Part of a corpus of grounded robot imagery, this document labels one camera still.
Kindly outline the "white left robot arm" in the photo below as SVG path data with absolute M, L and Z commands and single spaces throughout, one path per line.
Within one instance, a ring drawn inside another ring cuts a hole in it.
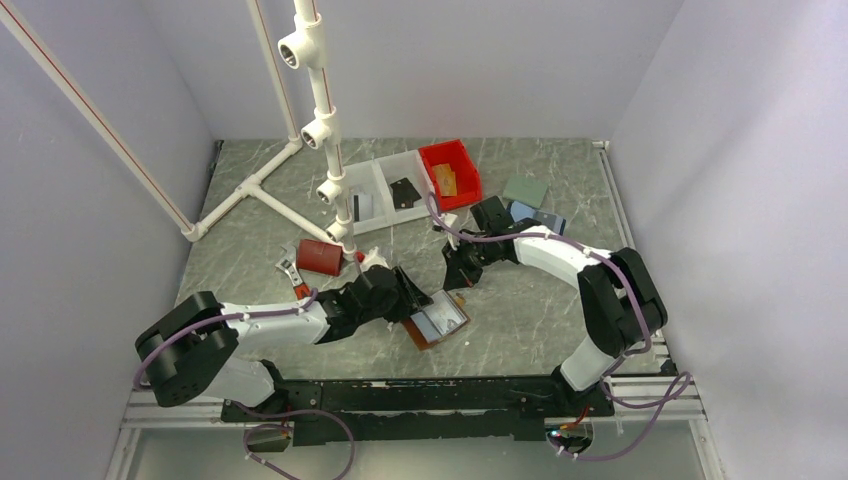
M 377 319 L 406 320 L 431 305 L 400 267 L 375 265 L 340 288 L 311 290 L 295 302 L 238 305 L 210 291 L 191 295 L 143 331 L 134 346 L 141 364 L 133 387 L 161 407 L 198 396 L 231 400 L 272 420 L 287 406 L 282 377 L 270 361 L 244 354 L 268 345 L 320 345 L 352 336 Z

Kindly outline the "brown leather card holder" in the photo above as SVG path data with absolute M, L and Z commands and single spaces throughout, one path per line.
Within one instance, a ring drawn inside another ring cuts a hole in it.
M 471 318 L 464 309 L 465 299 L 439 290 L 431 296 L 432 303 L 401 322 L 419 351 L 425 351 L 445 341 L 467 325 Z

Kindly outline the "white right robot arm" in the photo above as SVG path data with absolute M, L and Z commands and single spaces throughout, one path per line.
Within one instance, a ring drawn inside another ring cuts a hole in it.
M 476 285 L 489 265 L 509 261 L 541 270 L 575 288 L 586 335 L 553 372 L 551 401 L 574 415 L 585 407 L 603 377 L 625 358 L 650 350 L 668 312 L 641 255 L 630 247 L 598 249 L 552 231 L 532 218 L 514 221 L 501 200 L 475 204 L 477 231 L 448 225 L 435 198 L 425 205 L 449 240 L 442 249 L 446 291 Z

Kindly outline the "grey card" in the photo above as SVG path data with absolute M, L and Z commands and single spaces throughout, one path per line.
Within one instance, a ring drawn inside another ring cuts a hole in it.
M 414 188 L 392 190 L 392 202 L 395 210 L 411 209 L 415 202 L 420 199 L 421 195 Z

